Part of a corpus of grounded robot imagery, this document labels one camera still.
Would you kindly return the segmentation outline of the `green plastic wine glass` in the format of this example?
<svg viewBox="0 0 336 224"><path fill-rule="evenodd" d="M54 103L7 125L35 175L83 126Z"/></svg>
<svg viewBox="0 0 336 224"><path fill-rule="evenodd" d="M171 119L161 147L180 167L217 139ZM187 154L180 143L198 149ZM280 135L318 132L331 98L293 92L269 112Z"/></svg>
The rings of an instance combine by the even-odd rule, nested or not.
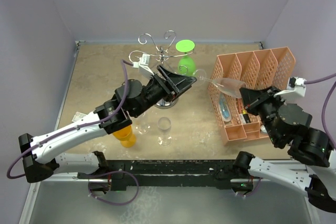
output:
<svg viewBox="0 0 336 224"><path fill-rule="evenodd" d="M178 63L179 74L192 76L196 71L196 64L190 54L194 52L195 43L189 39L184 39L177 42L175 48L182 53Z"/></svg>

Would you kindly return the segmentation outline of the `clear wine glass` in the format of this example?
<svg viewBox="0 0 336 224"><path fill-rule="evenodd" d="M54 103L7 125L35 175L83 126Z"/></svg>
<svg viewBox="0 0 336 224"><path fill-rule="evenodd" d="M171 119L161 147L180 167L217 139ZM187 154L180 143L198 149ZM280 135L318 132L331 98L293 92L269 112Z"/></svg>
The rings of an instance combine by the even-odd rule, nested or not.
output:
<svg viewBox="0 0 336 224"><path fill-rule="evenodd" d="M171 131L171 121L167 117L161 117L158 120L158 129L159 129L159 136L158 136L158 144L162 147L168 147L172 143L172 137L170 135Z"/></svg>
<svg viewBox="0 0 336 224"><path fill-rule="evenodd" d="M195 70L193 72L193 76L197 79L196 83L203 84L207 82L208 84L214 86L220 93L237 99L242 97L239 89L247 87L247 83L236 79L210 79L206 76L206 71L204 69Z"/></svg>
<svg viewBox="0 0 336 224"><path fill-rule="evenodd" d="M135 129L141 134L147 134L150 130L147 114L144 112L135 119Z"/></svg>

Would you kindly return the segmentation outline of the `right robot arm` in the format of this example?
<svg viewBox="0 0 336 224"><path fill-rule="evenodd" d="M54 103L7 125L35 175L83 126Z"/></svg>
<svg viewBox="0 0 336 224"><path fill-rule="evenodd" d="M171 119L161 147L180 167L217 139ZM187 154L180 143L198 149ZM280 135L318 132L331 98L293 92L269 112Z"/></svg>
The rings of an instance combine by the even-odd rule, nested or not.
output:
<svg viewBox="0 0 336 224"><path fill-rule="evenodd" d="M297 104L287 103L274 86L239 91L245 110L260 117L273 146L283 149L289 145L288 155L313 173L295 172L244 151L234 161L234 173L268 179L302 194L316 208L334 213L335 144L327 133L312 128L312 115Z"/></svg>

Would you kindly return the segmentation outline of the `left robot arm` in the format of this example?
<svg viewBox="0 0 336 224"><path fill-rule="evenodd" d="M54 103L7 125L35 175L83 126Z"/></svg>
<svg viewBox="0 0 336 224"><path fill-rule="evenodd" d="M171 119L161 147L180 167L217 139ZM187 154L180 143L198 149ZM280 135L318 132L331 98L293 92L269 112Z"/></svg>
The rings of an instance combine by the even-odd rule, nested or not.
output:
<svg viewBox="0 0 336 224"><path fill-rule="evenodd" d="M104 177L108 163L101 152L68 154L67 151L94 138L112 134L132 124L158 101L174 101L197 81L158 66L159 73L150 77L147 85L126 78L113 97L85 117L56 131L32 136L21 135L19 146L23 155L23 176L29 183L43 181L59 173L93 174Z"/></svg>

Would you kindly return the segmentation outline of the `chrome wine glass rack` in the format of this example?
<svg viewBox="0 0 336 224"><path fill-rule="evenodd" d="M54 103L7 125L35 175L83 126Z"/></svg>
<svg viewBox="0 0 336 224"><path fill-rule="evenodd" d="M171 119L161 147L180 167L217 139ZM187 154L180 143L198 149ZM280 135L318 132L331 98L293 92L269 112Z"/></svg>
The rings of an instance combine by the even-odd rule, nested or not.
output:
<svg viewBox="0 0 336 224"><path fill-rule="evenodd" d="M138 43L141 45L145 45L148 42L148 39L150 39L156 49L156 52L154 54L140 51L140 50L134 50L129 53L129 60L131 63L139 61L140 57L142 54L149 54L150 57L150 63L149 67L152 69L158 67L159 65L162 65L164 68L167 68L168 70L178 73L178 68L177 70L174 70L172 66L169 64L169 60L173 58L180 58L182 56L182 53L177 51L175 46L176 46L176 32L173 30L168 30L164 33L164 39L169 40L170 43L167 47L159 46L153 39L152 35L149 33L143 33L138 37Z"/></svg>

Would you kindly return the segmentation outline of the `orange plastic wine glass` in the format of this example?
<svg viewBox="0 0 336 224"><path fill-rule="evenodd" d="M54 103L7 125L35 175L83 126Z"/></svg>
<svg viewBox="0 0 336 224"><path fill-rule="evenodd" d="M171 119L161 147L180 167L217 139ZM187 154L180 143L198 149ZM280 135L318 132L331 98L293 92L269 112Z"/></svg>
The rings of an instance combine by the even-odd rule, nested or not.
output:
<svg viewBox="0 0 336 224"><path fill-rule="evenodd" d="M130 148L136 143L136 136L133 134L132 126L124 127L112 133L113 136L120 141L125 148Z"/></svg>

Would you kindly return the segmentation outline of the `red pen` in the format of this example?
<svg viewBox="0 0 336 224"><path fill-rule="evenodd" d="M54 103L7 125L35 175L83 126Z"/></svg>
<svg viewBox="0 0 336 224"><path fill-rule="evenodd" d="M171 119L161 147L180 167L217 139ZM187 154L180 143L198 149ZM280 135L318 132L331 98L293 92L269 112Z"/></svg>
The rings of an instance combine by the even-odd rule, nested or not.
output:
<svg viewBox="0 0 336 224"><path fill-rule="evenodd" d="M237 108L238 108L238 112L242 113L243 108L244 108L242 99L237 99Z"/></svg>

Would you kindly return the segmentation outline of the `yellow black marker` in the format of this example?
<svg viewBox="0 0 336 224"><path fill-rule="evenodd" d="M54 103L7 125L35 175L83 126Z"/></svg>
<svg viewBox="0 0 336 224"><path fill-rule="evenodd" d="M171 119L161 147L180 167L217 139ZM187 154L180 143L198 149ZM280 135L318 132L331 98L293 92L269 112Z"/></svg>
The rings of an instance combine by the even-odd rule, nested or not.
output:
<svg viewBox="0 0 336 224"><path fill-rule="evenodd" d="M240 121L241 121L242 124L251 123L250 117L245 110L242 110L242 113L239 115L239 117L240 117Z"/></svg>

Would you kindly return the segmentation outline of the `orange plastic file organizer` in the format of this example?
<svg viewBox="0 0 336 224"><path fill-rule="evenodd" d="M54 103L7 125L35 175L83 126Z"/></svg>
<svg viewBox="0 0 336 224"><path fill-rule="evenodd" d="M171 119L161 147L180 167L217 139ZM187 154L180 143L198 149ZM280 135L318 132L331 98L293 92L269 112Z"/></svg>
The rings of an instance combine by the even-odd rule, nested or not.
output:
<svg viewBox="0 0 336 224"><path fill-rule="evenodd" d="M250 89L260 90L275 86L283 90L287 86L295 64L295 57L288 47L218 55L211 79L231 78L247 83ZM237 99L228 95L224 96L232 119L225 123L218 107L221 93L211 84L208 85L208 92L224 145L268 138L267 134L260 131L262 122L259 116L248 114L251 123L241 123Z"/></svg>

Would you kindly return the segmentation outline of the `blue white stapler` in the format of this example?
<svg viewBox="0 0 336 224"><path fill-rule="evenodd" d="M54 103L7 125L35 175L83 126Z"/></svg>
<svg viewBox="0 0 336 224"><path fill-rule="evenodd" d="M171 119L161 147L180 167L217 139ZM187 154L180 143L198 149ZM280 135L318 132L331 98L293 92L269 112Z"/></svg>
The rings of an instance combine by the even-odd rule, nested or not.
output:
<svg viewBox="0 0 336 224"><path fill-rule="evenodd" d="M265 127L264 125L261 125L261 126L260 126L260 131L261 131L262 133L264 133L264 134L267 134L267 129L266 129L266 127Z"/></svg>

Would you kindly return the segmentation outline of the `blue item in organizer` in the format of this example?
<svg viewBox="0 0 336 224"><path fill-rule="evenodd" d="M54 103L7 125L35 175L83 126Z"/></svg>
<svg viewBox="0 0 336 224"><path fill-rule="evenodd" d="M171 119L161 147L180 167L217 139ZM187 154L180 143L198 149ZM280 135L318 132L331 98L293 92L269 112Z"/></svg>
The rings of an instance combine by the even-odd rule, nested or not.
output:
<svg viewBox="0 0 336 224"><path fill-rule="evenodd" d="M218 98L218 107L222 115L222 119L225 123L228 123L231 121L232 116L228 107L228 103L226 101L226 98L223 93L219 95Z"/></svg>

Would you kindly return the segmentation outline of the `small white card box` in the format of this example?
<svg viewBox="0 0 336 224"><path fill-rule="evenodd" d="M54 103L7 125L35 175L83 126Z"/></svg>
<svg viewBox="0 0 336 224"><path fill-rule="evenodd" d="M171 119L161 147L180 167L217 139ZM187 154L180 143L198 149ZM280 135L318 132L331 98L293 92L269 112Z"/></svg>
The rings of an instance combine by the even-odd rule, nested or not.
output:
<svg viewBox="0 0 336 224"><path fill-rule="evenodd" d="M83 119L85 116L86 116L86 114L84 114L84 113L76 112L71 121L72 122L79 121L79 120Z"/></svg>

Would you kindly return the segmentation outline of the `black base frame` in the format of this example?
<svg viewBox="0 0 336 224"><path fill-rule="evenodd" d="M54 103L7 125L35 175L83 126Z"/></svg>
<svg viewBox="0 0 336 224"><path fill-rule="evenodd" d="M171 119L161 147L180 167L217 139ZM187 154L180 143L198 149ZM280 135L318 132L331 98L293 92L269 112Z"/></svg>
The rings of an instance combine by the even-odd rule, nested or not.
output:
<svg viewBox="0 0 336 224"><path fill-rule="evenodd" d="M248 174L240 174L233 168L233 160L108 160L108 167L99 169L92 175L79 173L79 179L99 179L110 177L111 191L125 191L136 186L135 180L125 174L132 174L142 187L215 187L233 189L244 193L252 191L253 183Z"/></svg>

